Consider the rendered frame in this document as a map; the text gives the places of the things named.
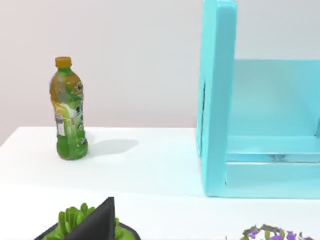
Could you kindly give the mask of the light blue rack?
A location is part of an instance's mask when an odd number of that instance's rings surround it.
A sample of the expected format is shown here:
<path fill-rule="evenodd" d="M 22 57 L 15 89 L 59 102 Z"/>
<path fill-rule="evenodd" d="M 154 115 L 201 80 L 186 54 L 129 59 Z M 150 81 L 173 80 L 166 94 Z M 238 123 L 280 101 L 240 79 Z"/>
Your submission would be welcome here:
<path fill-rule="evenodd" d="M 196 148 L 208 197 L 320 199 L 320 59 L 236 59 L 237 2 L 202 0 Z"/>

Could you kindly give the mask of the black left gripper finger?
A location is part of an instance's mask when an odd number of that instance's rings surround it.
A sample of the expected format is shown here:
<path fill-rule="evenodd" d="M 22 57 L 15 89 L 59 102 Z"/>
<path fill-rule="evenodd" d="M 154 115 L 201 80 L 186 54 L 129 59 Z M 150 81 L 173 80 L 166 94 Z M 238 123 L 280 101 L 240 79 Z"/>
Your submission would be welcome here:
<path fill-rule="evenodd" d="M 65 240 L 115 240 L 115 198 L 108 197 Z"/>

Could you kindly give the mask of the purple flower plant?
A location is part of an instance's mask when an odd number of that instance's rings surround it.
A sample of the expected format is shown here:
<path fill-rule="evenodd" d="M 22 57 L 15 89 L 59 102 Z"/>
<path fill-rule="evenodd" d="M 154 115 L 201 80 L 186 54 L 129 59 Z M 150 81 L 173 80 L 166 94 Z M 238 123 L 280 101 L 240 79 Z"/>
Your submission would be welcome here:
<path fill-rule="evenodd" d="M 239 240 L 315 240 L 302 232 L 285 230 L 280 227 L 263 224 L 252 226 L 243 231 Z"/>

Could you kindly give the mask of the green succulent in black pot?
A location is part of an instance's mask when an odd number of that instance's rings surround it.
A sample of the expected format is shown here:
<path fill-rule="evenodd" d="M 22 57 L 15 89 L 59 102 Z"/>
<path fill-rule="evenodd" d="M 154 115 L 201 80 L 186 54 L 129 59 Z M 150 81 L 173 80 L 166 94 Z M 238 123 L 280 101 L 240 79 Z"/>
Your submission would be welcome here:
<path fill-rule="evenodd" d="M 83 203 L 80 208 L 74 206 L 58 214 L 58 222 L 34 240 L 65 240 L 78 225 L 80 225 L 98 207 L 88 207 Z M 115 212 L 115 239 L 114 240 L 141 240 L 139 234 L 131 227 L 123 224 L 116 217 Z"/>

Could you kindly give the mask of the green bottle with orange cap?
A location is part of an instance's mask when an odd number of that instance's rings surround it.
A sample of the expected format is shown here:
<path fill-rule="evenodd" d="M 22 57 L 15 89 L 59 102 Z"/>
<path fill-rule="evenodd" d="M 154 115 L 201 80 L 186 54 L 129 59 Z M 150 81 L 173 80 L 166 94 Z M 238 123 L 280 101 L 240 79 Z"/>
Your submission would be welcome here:
<path fill-rule="evenodd" d="M 56 124 L 56 150 L 64 160 L 79 160 L 89 150 L 84 127 L 84 86 L 72 70 L 72 59 L 55 58 L 57 72 L 50 81 L 49 93 Z"/>

